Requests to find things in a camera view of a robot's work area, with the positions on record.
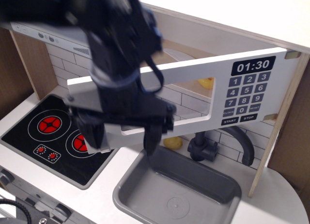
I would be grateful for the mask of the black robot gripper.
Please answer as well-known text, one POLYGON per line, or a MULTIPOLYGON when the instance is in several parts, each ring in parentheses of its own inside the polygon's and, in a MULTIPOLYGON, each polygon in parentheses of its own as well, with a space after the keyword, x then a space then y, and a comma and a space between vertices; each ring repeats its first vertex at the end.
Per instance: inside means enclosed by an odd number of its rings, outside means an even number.
POLYGON ((92 149, 100 149, 104 124, 144 128, 143 147, 152 156, 162 133, 173 130, 176 107, 162 101, 134 83, 118 89, 100 88, 94 83, 69 85, 64 102, 92 149))

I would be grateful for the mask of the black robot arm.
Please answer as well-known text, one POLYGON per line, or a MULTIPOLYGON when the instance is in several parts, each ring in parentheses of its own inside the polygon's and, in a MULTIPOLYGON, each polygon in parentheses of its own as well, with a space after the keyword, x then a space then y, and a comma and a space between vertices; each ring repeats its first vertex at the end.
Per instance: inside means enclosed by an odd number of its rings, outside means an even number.
POLYGON ((173 129, 176 107, 156 98, 141 81, 142 62, 160 85, 164 76, 152 60, 162 50, 161 33, 139 0, 0 0, 0 20, 76 26, 86 34, 101 109, 79 107, 73 95, 66 105, 88 149, 111 150, 105 124, 129 125, 144 128, 143 146, 151 156, 162 135, 173 129))

